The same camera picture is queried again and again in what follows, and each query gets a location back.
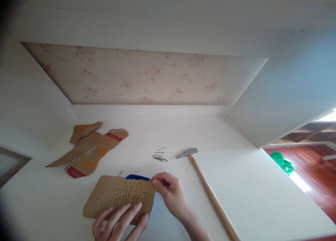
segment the sunlight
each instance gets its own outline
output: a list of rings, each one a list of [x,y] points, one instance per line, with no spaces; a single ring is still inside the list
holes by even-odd
[[[302,190],[302,191],[310,191],[311,188],[308,186],[307,183],[295,172],[291,173],[289,175],[290,179],[292,179],[293,182]]]

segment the green plastic bag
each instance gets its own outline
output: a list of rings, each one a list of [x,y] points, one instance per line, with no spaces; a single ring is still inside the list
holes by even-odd
[[[281,153],[273,151],[272,154],[269,155],[281,168],[286,174],[290,175],[294,171],[293,163],[284,159]]]

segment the blue object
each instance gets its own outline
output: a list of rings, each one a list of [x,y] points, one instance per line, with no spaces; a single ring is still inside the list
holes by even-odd
[[[130,180],[130,179],[135,179],[135,180],[146,180],[146,181],[149,181],[150,179],[147,178],[147,177],[144,177],[144,176],[138,176],[138,175],[128,175],[125,177],[127,180]]]

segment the cardboard scrap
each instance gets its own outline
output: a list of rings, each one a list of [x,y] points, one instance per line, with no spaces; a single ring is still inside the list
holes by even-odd
[[[97,143],[87,148],[84,153],[65,170],[73,178],[92,174],[99,160],[127,136],[128,133],[125,129],[111,129],[107,134],[100,137]]]
[[[61,158],[59,158],[58,160],[48,165],[47,168],[48,167],[53,168],[53,167],[56,167],[62,164],[67,164],[67,163],[72,162],[77,157],[79,157],[82,153],[84,153],[84,151],[88,147],[95,144],[101,138],[101,136],[102,135],[100,133],[94,132],[94,133],[89,134],[88,136],[83,137],[77,142],[77,144],[74,146],[74,148],[71,151],[67,152]]]
[[[136,225],[144,213],[150,215],[155,196],[152,180],[127,180],[119,176],[101,176],[83,208],[83,216],[96,219],[104,210],[113,207],[114,214],[123,205],[142,202],[140,211],[131,221]]]
[[[102,123],[103,122],[97,121],[94,124],[74,126],[72,137],[69,142],[75,144],[80,138],[88,136],[90,133],[96,131],[98,127],[101,126]]]

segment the hammer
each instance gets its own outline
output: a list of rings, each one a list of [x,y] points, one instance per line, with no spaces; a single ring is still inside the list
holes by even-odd
[[[208,197],[212,203],[212,206],[214,207],[214,210],[216,211],[224,229],[226,230],[226,232],[229,234],[229,237],[232,241],[240,241],[240,238],[237,234],[237,232],[235,231],[234,227],[232,226],[232,223],[230,222],[230,220],[228,219],[228,217],[226,216],[221,204],[219,203],[216,195],[213,193],[212,189],[210,188],[208,182],[206,181],[206,179],[204,178],[202,172],[200,171],[200,168],[198,167],[194,157],[192,156],[192,154],[197,153],[198,150],[197,148],[192,148],[189,149],[187,151],[185,151],[183,154],[179,155],[177,158],[182,158],[185,156],[189,156],[190,162],[192,163],[192,165],[194,166],[198,177],[200,178],[204,189],[206,191],[206,193],[208,194]]]

